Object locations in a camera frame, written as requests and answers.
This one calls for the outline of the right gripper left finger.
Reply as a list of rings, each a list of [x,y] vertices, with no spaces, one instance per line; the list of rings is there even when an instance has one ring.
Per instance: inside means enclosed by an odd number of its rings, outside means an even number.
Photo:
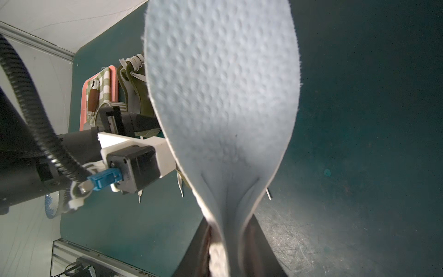
[[[173,277],[210,277],[211,226],[203,218]]]

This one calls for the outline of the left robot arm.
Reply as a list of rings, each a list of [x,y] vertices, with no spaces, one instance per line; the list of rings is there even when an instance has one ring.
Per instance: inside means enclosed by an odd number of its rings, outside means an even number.
[[[30,131],[4,92],[1,93],[1,214],[11,206],[54,192],[62,192],[62,205],[75,210],[93,191],[115,184],[123,193],[137,193],[161,178],[158,151],[153,146],[131,145],[102,155],[104,134],[134,134],[139,126],[155,122],[141,115],[103,111],[117,118],[117,128],[92,127],[59,135],[62,146],[91,173],[79,185],[57,169],[41,152]]]

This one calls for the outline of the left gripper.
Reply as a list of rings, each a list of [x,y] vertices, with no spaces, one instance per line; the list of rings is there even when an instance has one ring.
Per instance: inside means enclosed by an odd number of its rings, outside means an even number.
[[[161,131],[157,118],[122,112],[118,106],[101,107],[95,125],[100,131],[127,137],[153,137]]]

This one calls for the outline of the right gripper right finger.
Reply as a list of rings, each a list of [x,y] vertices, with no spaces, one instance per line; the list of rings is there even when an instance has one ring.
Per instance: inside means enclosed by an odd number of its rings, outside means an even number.
[[[242,237],[242,271],[246,277],[287,276],[254,215]]]

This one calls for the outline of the light blue insole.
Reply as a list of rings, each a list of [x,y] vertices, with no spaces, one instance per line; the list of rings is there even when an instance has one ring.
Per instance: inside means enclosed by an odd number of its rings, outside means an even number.
[[[210,274],[245,277],[242,237],[291,140],[299,47],[288,1],[150,1],[153,108],[211,226]]]

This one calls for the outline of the olive shoe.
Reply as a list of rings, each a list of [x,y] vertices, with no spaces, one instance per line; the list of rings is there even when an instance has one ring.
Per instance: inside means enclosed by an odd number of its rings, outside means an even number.
[[[120,59],[119,62],[117,77],[123,89],[127,111],[156,117],[146,83],[144,56],[136,54],[126,59]]]

